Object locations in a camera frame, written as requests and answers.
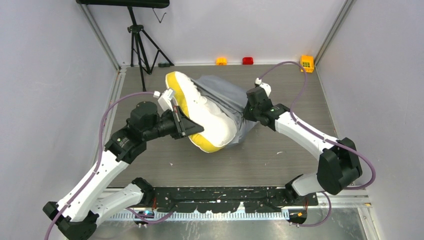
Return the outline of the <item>grey pillowcase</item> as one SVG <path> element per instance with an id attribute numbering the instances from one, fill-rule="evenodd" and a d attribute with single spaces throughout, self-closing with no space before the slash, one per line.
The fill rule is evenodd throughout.
<path id="1" fill-rule="evenodd" d="M 248 133 L 258 124 L 243 117 L 248 103 L 247 91 L 214 75 L 203 75 L 192 81 L 201 96 L 215 103 L 235 123 L 235 136 L 225 147 L 232 148 L 243 143 Z"/>

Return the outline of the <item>white yellow pillow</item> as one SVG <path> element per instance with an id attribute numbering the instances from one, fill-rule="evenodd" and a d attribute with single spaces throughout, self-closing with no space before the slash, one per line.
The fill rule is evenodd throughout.
<path id="1" fill-rule="evenodd" d="M 189 135 L 191 143 L 205 153 L 214 153 L 236 136 L 237 127 L 217 104 L 201 95 L 195 83 L 184 73 L 173 71 L 165 75 L 165 85 L 175 91 L 175 100 L 182 112 L 203 127 L 200 133 Z"/>

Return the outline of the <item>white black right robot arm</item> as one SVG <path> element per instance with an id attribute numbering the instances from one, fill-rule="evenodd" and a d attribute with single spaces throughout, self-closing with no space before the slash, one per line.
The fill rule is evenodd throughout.
<path id="1" fill-rule="evenodd" d="M 356 146 L 351 139 L 339 140 L 316 130 L 287 106 L 273 104 L 261 86 L 248 90 L 246 96 L 245 120 L 259 122 L 289 137 L 318 161 L 316 172 L 301 174 L 285 185 L 288 203 L 299 205 L 306 195 L 322 191 L 337 195 L 362 176 L 359 157 L 352 152 Z"/>

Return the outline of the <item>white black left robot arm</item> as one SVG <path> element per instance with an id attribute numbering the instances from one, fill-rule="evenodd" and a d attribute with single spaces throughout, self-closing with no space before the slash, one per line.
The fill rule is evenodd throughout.
<path id="1" fill-rule="evenodd" d="M 100 200 L 112 180 L 147 149 L 147 142 L 171 136 L 181 139 L 200 133 L 204 128 L 173 105 L 162 114 L 151 101 L 143 101 L 131 111 L 126 125 L 112 134 L 100 150 L 95 165 L 60 201 L 49 201 L 44 213 L 69 240 L 87 240 L 97 227 L 123 209 L 148 207 L 155 189 L 145 179 L 135 178 L 124 189 Z"/>

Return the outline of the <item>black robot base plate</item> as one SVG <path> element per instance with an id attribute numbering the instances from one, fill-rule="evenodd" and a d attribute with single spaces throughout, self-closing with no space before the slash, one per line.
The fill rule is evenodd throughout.
<path id="1" fill-rule="evenodd" d="M 234 213 L 240 207 L 246 213 L 277 213 L 283 207 L 305 209 L 318 205 L 317 195 L 293 197 L 279 186 L 227 187 L 155 187 L 135 207 L 154 208 L 158 212 Z"/>

